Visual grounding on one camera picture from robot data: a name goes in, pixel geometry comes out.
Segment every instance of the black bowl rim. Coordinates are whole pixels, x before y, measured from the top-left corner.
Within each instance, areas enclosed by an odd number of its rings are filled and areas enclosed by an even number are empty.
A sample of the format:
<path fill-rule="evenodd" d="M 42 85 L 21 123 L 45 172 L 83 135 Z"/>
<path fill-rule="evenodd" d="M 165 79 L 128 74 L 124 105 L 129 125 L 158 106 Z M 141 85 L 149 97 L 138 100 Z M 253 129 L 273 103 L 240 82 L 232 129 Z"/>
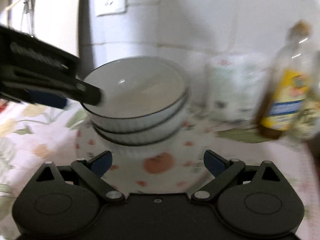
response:
<path fill-rule="evenodd" d="M 95 132 L 98 134 L 98 136 L 100 136 L 100 137 L 103 138 L 104 140 L 106 140 L 106 141 L 108 141 L 108 142 L 111 142 L 111 143 L 113 143 L 113 144 L 120 145 L 120 146 L 127 146 L 127 147 L 140 147 L 140 146 L 148 146 L 148 145 L 160 143 L 160 142 L 163 142 L 163 141 L 169 139 L 171 136 L 177 134 L 177 133 L 180 131 L 181 126 L 179 126 L 177 129 L 175 129 L 172 133 L 170 133 L 169 135 L 167 135 L 165 138 L 162 138 L 162 139 L 157 140 L 157 141 L 152 141 L 152 142 L 148 142 L 148 143 L 141 143 L 141 144 L 128 144 L 128 143 L 118 142 L 118 141 L 113 140 L 113 139 L 105 136 L 104 134 L 100 133 L 95 127 L 93 127 L 93 129 L 94 129 Z"/>
<path fill-rule="evenodd" d="M 133 59 L 133 58 L 149 58 L 149 59 L 155 59 L 155 60 L 161 60 L 161 61 L 166 61 L 168 63 L 168 65 L 170 65 L 171 67 L 173 67 L 174 69 L 176 69 L 178 71 L 179 74 L 181 74 L 182 78 L 184 79 L 185 83 L 186 83 L 186 87 L 185 87 L 185 90 L 184 92 L 181 94 L 181 96 L 176 100 L 174 101 L 172 104 L 166 106 L 165 108 L 161 109 L 161 110 L 158 110 L 156 112 L 153 112 L 153 113 L 150 113 L 150 114 L 145 114 L 145 115 L 140 115 L 140 116 L 134 116 L 134 117 L 122 117 L 122 118 L 119 118 L 119 117 L 108 117 L 108 116 L 104 116 L 104 115 L 100 115 L 100 114 L 96 114 L 94 112 L 92 112 L 91 110 L 89 110 L 83 103 L 81 103 L 81 106 L 86 110 L 88 111 L 90 114 L 93 114 L 95 116 L 98 116 L 98 117 L 101 117 L 101 118 L 105 118 L 105 119 L 116 119 L 116 120 L 125 120 L 125 119 L 136 119 L 136 118 L 141 118 L 141 117 L 145 117 L 145 116 L 149 116 L 149 115 L 153 115 L 153 114 L 157 114 L 161 111 L 164 111 L 166 109 L 168 109 L 169 107 L 175 105 L 178 101 L 181 100 L 181 98 L 183 98 L 186 93 L 188 93 L 188 90 L 189 90 L 189 86 L 190 86 L 190 81 L 189 81 L 189 77 L 188 75 L 186 74 L 186 71 L 180 66 L 178 65 L 177 63 L 171 61 L 171 60 L 168 60 L 166 58 L 161 58 L 161 57 L 148 57 L 148 56 L 141 56 L 141 57 L 126 57 L 126 58 L 121 58 L 121 59 L 117 59 L 117 60 L 113 60 L 113 61 L 110 61 L 108 63 L 105 63 L 103 65 L 101 65 L 100 67 L 97 67 L 95 68 L 94 70 L 92 70 L 89 75 L 97 70 L 98 68 L 101 68 L 109 63 L 114 63 L 114 62 L 117 62 L 117 61 L 123 61 L 123 60 L 129 60 L 129 59 Z"/>
<path fill-rule="evenodd" d="M 112 131 L 109 131 L 109 130 L 106 130 L 102 127 L 100 127 L 99 125 L 97 125 L 94 121 L 91 120 L 91 123 L 92 123 L 92 126 L 97 128 L 98 130 L 101 130 L 103 132 L 106 132 L 106 133 L 111 133 L 111 134 L 134 134 L 134 133 L 140 133 L 140 132 L 144 132 L 144 131 L 147 131 L 147 130 L 151 130 L 152 128 L 158 126 L 158 125 L 161 125 L 163 124 L 164 122 L 167 122 L 168 120 L 170 120 L 171 118 L 173 118 L 180 110 L 182 110 L 184 107 L 186 107 L 186 105 L 188 104 L 189 102 L 189 94 L 187 94 L 186 96 L 186 99 L 183 101 L 183 103 L 181 104 L 181 106 L 172 114 L 170 115 L 168 118 L 164 119 L 163 121 L 159 122 L 159 123 L 156 123 L 152 126 L 149 126 L 147 128 L 144 128 L 142 130 L 135 130 L 135 131 L 132 131 L 132 132 L 112 132 Z"/>

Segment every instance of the flower pattern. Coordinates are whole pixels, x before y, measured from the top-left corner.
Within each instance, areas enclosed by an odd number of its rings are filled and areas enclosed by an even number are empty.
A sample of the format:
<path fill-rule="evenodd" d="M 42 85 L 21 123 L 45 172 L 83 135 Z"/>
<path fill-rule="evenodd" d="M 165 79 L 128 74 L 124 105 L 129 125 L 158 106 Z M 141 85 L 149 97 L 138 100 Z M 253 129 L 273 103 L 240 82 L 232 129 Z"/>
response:
<path fill-rule="evenodd" d="M 42 114 L 45 111 L 45 109 L 46 109 L 46 106 L 30 104 L 22 111 L 22 115 L 27 117 L 36 117 Z"/>
<path fill-rule="evenodd" d="M 42 159 L 46 159 L 53 154 L 53 152 L 48 149 L 46 144 L 39 144 L 33 149 L 32 153 Z"/>
<path fill-rule="evenodd" d="M 8 119 L 2 125 L 0 125 L 0 137 L 6 136 L 8 133 L 14 131 L 16 122 L 13 118 Z"/>

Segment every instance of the white bowl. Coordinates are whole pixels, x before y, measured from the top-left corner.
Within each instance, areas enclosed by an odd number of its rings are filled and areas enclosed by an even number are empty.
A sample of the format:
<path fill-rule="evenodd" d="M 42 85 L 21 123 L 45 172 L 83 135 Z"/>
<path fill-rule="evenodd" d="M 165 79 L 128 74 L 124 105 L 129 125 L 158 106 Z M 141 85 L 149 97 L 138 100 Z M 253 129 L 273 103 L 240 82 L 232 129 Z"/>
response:
<path fill-rule="evenodd" d="M 145 158 L 155 157 L 164 152 L 168 152 L 171 149 L 171 145 L 172 143 L 174 143 L 178 132 L 179 131 L 176 131 L 170 137 L 162 141 L 159 141 L 157 143 L 141 145 L 141 146 L 126 146 L 126 145 L 116 144 L 104 139 L 102 137 L 103 135 L 99 134 L 99 132 L 97 133 L 98 135 L 100 135 L 99 137 L 102 143 L 105 145 L 106 149 L 110 150 L 112 154 L 119 154 L 119 155 L 126 156 L 128 158 L 134 158 L 134 159 L 145 159 Z"/>
<path fill-rule="evenodd" d="M 104 135 L 107 140 L 117 144 L 141 145 L 155 143 L 169 137 L 181 127 L 182 122 L 187 117 L 187 101 L 188 98 L 186 98 L 184 104 L 178 111 L 168 119 L 140 132 L 111 133 L 97 127 L 95 124 L 93 124 L 93 127 L 98 130 L 100 134 Z"/>
<path fill-rule="evenodd" d="M 109 132 L 134 132 L 161 123 L 183 104 L 188 77 L 158 57 L 116 60 L 92 71 L 85 82 L 103 90 L 96 106 L 82 104 L 91 120 Z"/>

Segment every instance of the oil bottle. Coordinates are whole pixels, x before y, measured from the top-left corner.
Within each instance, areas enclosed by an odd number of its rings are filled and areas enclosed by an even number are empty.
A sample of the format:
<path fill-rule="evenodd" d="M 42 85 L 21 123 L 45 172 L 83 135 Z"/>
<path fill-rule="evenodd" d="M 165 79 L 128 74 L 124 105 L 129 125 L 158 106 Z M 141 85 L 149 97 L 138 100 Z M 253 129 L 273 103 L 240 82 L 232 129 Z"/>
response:
<path fill-rule="evenodd" d="M 278 139 L 287 131 L 310 88 L 313 68 L 311 26 L 299 21 L 289 32 L 288 43 L 278 53 L 268 91 L 257 114 L 260 134 Z"/>

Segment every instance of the table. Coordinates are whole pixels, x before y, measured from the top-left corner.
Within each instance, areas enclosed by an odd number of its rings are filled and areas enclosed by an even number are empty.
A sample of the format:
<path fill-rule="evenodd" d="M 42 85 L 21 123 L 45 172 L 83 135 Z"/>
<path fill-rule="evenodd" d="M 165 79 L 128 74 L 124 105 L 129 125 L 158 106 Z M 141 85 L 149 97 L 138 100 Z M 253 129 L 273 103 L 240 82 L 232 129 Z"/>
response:
<path fill-rule="evenodd" d="M 85 119 L 81 105 L 74 101 L 64 110 L 10 103 L 0 114 L 0 239 L 1 236 L 15 239 L 19 235 L 10 214 L 11 205 L 40 165 L 46 160 L 67 165 L 76 159 L 78 129 Z M 305 217 L 297 236 L 302 240 L 318 240 L 320 190 L 307 146 L 297 151 L 288 148 L 282 140 L 256 143 L 261 138 L 252 135 L 250 128 L 239 129 L 217 122 L 209 124 L 203 132 L 212 135 L 211 150 L 219 155 L 226 159 L 238 158 L 251 165 L 259 165 L 263 160 L 277 165 L 305 205 Z M 184 123 L 190 129 L 193 125 Z"/>

